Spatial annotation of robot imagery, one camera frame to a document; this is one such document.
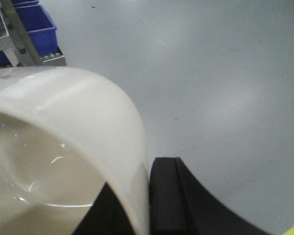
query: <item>white ceramic bowl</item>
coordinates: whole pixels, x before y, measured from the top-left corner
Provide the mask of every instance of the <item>white ceramic bowl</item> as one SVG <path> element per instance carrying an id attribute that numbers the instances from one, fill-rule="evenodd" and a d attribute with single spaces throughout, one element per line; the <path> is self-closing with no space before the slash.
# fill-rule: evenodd
<path id="1" fill-rule="evenodd" d="M 68 67 L 0 69 L 0 234 L 69 235 L 103 184 L 148 234 L 144 129 L 128 96 Z"/>

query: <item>metal shelf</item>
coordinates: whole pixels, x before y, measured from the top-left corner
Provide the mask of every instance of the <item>metal shelf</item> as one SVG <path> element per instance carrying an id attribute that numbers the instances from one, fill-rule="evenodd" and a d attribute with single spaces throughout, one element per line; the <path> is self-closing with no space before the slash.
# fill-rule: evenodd
<path id="1" fill-rule="evenodd" d="M 61 51 L 41 57 L 26 32 L 11 0 L 0 0 L 0 51 L 12 66 L 65 66 Z"/>

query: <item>epoxy floor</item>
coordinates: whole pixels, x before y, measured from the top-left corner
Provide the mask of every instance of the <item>epoxy floor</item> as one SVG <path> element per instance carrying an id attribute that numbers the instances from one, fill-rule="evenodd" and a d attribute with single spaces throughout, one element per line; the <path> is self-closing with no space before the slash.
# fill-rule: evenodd
<path id="1" fill-rule="evenodd" d="M 294 0 L 40 0 L 68 66 L 119 85 L 150 163 L 182 157 L 272 234 L 294 225 Z"/>

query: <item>white curved surface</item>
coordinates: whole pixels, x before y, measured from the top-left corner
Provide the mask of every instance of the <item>white curved surface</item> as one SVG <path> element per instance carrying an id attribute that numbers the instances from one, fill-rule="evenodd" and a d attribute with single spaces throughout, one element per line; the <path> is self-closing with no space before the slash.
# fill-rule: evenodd
<path id="1" fill-rule="evenodd" d="M 133 99 L 150 163 L 181 156 L 253 224 L 294 225 L 294 0 L 40 3 L 68 65 Z"/>
<path id="2" fill-rule="evenodd" d="M 70 234 L 108 182 L 147 235 L 147 181 L 141 118 L 119 87 L 68 67 L 0 70 L 0 234 Z"/>

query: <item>black plastic part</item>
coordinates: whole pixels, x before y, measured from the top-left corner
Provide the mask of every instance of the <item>black plastic part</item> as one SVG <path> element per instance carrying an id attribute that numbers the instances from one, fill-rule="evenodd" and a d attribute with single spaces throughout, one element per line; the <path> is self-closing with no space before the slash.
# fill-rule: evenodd
<path id="1" fill-rule="evenodd" d="M 124 209 L 107 184 L 73 235 L 134 235 Z"/>
<path id="2" fill-rule="evenodd" d="M 158 158 L 150 174 L 150 222 L 154 235 L 184 235 L 187 221 L 173 158 Z"/>
<path id="3" fill-rule="evenodd" d="M 269 235 L 219 202 L 180 158 L 154 161 L 150 204 L 153 235 Z"/>

